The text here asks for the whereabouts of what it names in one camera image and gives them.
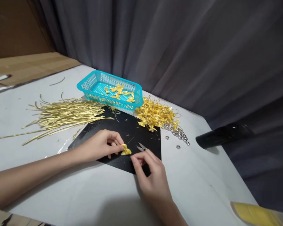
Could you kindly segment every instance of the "black cutting mat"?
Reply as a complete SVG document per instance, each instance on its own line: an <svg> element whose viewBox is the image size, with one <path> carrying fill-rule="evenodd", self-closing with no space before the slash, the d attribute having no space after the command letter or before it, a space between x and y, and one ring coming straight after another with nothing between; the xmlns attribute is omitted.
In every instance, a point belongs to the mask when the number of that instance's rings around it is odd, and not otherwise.
<svg viewBox="0 0 283 226"><path fill-rule="evenodd" d="M150 149L161 160L160 128L157 128L157 131L150 132L147 127L141 127L138 124L139 119L136 119L134 116L131 116L124 112L116 115L118 120L117 121L115 119L115 115L111 112L111 110L109 110L107 107L104 107L104 109L105 112L102 115L104 115L105 117L114 118L114 120L102 119L94 122L93 124L88 124L84 128L84 130L76 137L76 139L72 142L68 149L79 146L94 134L96 134L99 130L107 129L119 132L123 141L131 150L132 155L140 152L140 150L136 147L139 142ZM118 155L113 154L111 159L105 156L98 161L135 174L130 155L120 155L120 153ZM150 175L150 170L147 165L143 166L143 170L146 176Z"/></svg>

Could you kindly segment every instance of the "white table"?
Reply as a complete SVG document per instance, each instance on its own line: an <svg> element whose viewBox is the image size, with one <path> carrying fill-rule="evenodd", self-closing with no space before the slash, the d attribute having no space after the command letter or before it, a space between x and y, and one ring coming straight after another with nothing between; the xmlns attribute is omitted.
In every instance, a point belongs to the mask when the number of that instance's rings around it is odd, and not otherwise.
<svg viewBox="0 0 283 226"><path fill-rule="evenodd" d="M53 102L83 95L76 84L93 68L82 65L0 94L0 137L38 130L21 127L36 119L28 104ZM50 84L65 80L57 85ZM179 110L187 146L161 130L162 161L171 193L189 225L244 225L230 201L257 204L232 162L220 146L206 151L195 137L210 131L205 119L172 103ZM0 139L0 171L63 152L77 128L22 144L37 134ZM141 201L135 175L99 162L78 166L54 177L18 200L8 211L60 225L157 225Z"/></svg>

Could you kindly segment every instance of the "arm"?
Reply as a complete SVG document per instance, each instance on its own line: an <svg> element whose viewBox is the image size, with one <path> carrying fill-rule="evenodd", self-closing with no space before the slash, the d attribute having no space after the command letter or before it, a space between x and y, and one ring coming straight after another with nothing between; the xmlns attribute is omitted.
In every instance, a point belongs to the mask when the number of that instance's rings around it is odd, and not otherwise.
<svg viewBox="0 0 283 226"><path fill-rule="evenodd" d="M101 130L79 147L0 172L0 209L64 169L118 153L124 148L119 133Z"/></svg>
<svg viewBox="0 0 283 226"><path fill-rule="evenodd" d="M131 156L131 160L146 201L163 223L167 226L187 226L186 221L172 199L162 161L149 149ZM151 171L148 177L146 177L142 169L145 163L148 164Z"/></svg>

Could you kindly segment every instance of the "teal plastic basket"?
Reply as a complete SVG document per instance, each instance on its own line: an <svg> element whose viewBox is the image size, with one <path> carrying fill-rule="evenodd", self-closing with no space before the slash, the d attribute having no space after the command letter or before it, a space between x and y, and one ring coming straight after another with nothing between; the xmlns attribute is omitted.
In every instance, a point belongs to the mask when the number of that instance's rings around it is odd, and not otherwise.
<svg viewBox="0 0 283 226"><path fill-rule="evenodd" d="M134 92L134 103L127 102L131 95L120 95L120 100L112 98L116 92L112 92L110 87L114 88L117 84L124 85L123 91ZM106 94L105 87L108 87L109 93ZM134 82L108 74L102 71L93 71L77 84L77 88L84 92L89 100L108 104L118 108L134 110L142 106L142 87Z"/></svg>

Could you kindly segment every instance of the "small scissors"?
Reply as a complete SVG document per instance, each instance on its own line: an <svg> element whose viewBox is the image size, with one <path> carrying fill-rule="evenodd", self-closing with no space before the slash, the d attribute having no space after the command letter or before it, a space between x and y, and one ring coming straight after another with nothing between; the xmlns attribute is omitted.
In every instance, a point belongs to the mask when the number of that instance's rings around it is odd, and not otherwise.
<svg viewBox="0 0 283 226"><path fill-rule="evenodd" d="M145 151L147 148L145 147L145 146L143 146L141 143L139 143L139 145L141 146L141 147L139 147L139 146L136 146L141 152L143 152L143 151Z"/></svg>

